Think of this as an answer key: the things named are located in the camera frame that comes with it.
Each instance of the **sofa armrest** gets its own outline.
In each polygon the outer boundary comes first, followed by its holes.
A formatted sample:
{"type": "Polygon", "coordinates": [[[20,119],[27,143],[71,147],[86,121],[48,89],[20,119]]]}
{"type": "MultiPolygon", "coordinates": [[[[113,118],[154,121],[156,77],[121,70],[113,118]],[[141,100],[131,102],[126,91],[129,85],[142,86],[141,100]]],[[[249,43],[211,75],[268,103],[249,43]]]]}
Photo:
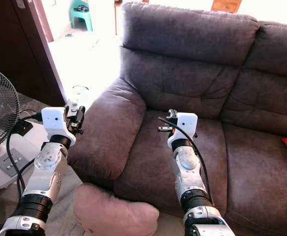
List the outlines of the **sofa armrest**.
{"type": "Polygon", "coordinates": [[[69,151],[69,165],[90,176],[117,179],[145,113],[142,97],[118,78],[86,112],[84,134],[69,151]]]}

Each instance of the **sofa backrest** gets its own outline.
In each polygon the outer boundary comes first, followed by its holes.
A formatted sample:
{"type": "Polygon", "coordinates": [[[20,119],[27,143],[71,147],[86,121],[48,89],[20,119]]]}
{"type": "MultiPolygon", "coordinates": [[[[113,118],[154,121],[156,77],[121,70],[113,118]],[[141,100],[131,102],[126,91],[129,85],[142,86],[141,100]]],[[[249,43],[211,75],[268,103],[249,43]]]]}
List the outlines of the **sofa backrest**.
{"type": "Polygon", "coordinates": [[[221,118],[287,136],[287,25],[260,22],[221,118]]]}
{"type": "Polygon", "coordinates": [[[156,110],[217,118],[253,45],[244,15],[123,3],[120,76],[156,110]]]}

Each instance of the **wooden furniture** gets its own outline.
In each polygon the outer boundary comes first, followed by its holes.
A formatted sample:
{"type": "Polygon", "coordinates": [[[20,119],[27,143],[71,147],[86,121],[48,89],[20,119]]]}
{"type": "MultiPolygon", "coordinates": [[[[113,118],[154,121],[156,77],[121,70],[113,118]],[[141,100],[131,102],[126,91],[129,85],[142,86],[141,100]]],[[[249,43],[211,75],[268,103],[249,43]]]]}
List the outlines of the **wooden furniture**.
{"type": "Polygon", "coordinates": [[[242,0],[214,0],[211,10],[236,13],[240,7],[241,1],[242,0]]]}
{"type": "Polygon", "coordinates": [[[116,25],[116,35],[121,32],[121,8],[120,5],[123,1],[115,1],[115,25],[116,25]]]}

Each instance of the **fan grille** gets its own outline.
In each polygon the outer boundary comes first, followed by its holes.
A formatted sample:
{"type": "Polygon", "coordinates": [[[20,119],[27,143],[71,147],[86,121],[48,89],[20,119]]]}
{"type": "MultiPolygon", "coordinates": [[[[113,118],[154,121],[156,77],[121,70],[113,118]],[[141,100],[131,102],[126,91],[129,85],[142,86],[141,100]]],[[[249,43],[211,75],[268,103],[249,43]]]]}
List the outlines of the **fan grille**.
{"type": "Polygon", "coordinates": [[[20,102],[10,81],[0,73],[0,144],[18,119],[20,102]]]}

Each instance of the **white wall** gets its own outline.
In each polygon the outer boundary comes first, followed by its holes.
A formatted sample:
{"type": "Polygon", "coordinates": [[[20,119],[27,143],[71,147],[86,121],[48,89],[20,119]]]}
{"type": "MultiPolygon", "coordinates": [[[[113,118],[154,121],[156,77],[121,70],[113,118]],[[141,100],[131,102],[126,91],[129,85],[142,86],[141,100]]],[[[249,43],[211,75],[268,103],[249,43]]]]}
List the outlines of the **white wall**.
{"type": "Polygon", "coordinates": [[[89,0],[93,31],[98,35],[115,35],[115,0],[89,0]]]}
{"type": "Polygon", "coordinates": [[[238,13],[287,24],[287,0],[242,0],[238,13]]]}
{"type": "Polygon", "coordinates": [[[42,0],[51,33],[56,40],[71,24],[70,8],[74,0],[42,0]]]}
{"type": "MultiPolygon", "coordinates": [[[[213,0],[150,0],[150,3],[210,11],[213,0]]],[[[287,0],[242,0],[238,13],[259,21],[287,24],[287,0]]]]}
{"type": "Polygon", "coordinates": [[[150,0],[149,3],[210,11],[213,0],[150,0]]]}

